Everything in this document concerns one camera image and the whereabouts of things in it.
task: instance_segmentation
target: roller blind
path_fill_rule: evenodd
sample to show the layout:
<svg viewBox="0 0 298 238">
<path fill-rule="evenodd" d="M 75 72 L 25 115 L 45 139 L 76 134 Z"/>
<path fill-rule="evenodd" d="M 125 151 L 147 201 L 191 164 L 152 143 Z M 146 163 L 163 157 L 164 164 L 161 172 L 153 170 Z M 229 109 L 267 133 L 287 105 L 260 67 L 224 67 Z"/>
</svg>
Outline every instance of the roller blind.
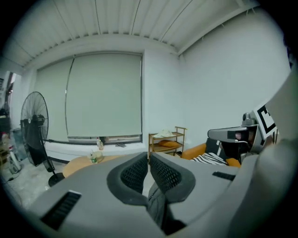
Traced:
<svg viewBox="0 0 298 238">
<path fill-rule="evenodd" d="M 65 123 L 65 89 L 72 59 L 38 70 L 34 90 L 45 98 L 48 139 L 68 141 Z"/>
<path fill-rule="evenodd" d="M 69 136 L 141 134 L 141 56 L 96 54 L 75 58 L 66 117 Z"/>
</svg>

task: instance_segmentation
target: white cloth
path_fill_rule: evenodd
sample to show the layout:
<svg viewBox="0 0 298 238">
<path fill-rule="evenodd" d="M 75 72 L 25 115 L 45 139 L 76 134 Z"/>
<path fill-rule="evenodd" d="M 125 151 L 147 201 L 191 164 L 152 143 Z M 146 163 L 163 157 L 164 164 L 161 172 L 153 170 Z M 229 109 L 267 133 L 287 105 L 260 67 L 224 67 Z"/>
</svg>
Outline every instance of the white cloth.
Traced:
<svg viewBox="0 0 298 238">
<path fill-rule="evenodd" d="M 174 136 L 174 134 L 172 132 L 170 132 L 169 130 L 162 130 L 161 132 L 154 135 L 153 137 L 154 138 L 163 138 L 163 137 L 170 137 L 170 136 Z"/>
</svg>

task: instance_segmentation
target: fan stand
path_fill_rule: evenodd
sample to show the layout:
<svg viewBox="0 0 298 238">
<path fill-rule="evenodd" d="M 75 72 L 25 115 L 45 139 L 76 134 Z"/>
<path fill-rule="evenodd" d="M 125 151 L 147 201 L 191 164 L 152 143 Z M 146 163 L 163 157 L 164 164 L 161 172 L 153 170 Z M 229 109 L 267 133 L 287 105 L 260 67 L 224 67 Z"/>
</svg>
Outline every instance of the fan stand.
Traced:
<svg viewBox="0 0 298 238">
<path fill-rule="evenodd" d="M 39 138 L 40 138 L 40 140 L 41 140 L 41 145 L 42 145 L 42 148 L 43 148 L 43 153 L 44 153 L 44 156 L 46 157 L 46 159 L 47 159 L 47 163 L 48 163 L 48 165 L 51 167 L 51 169 L 52 169 L 52 173 L 53 173 L 53 175 L 50 177 L 50 179 L 48 180 L 48 185 L 50 186 L 50 187 L 52 187 L 52 186 L 54 186 L 55 184 L 57 184 L 58 182 L 60 182 L 61 180 L 63 180 L 64 179 L 64 176 L 63 176 L 63 173 L 55 173 L 55 171 L 54 171 L 54 166 L 51 164 L 51 162 L 50 162 L 50 160 L 49 160 L 49 158 L 47 157 L 47 152 L 46 152 L 46 149 L 45 149 L 45 147 L 44 147 L 44 145 L 43 145 L 43 141 L 42 141 L 42 135 L 41 135 L 41 129 L 40 129 L 40 127 L 39 127 Z"/>
</svg>

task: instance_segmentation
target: fan base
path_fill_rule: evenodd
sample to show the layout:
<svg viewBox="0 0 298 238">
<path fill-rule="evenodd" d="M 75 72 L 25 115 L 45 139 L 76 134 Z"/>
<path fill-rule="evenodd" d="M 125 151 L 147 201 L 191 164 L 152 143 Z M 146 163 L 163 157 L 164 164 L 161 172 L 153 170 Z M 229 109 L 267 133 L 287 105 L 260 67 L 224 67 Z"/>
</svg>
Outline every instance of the fan base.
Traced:
<svg viewBox="0 0 298 238">
<path fill-rule="evenodd" d="M 63 173 L 57 173 L 56 175 L 57 177 L 55 175 L 52 175 L 48 180 L 48 184 L 50 187 L 54 186 L 56 183 L 64 179 Z"/>
</svg>

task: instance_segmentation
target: orange sofa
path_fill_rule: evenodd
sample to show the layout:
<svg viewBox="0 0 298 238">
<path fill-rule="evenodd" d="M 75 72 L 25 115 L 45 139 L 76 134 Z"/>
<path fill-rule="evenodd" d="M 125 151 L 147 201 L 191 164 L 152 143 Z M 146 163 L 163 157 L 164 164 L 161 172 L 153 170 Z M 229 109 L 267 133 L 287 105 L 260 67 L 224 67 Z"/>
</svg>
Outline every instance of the orange sofa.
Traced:
<svg viewBox="0 0 298 238">
<path fill-rule="evenodd" d="M 206 143 L 184 151 L 181 155 L 181 158 L 191 160 L 199 155 L 204 154 L 205 150 L 206 150 Z M 229 166 L 238 167 L 238 168 L 240 168 L 241 166 L 239 161 L 234 158 L 226 159 L 226 161 Z"/>
</svg>

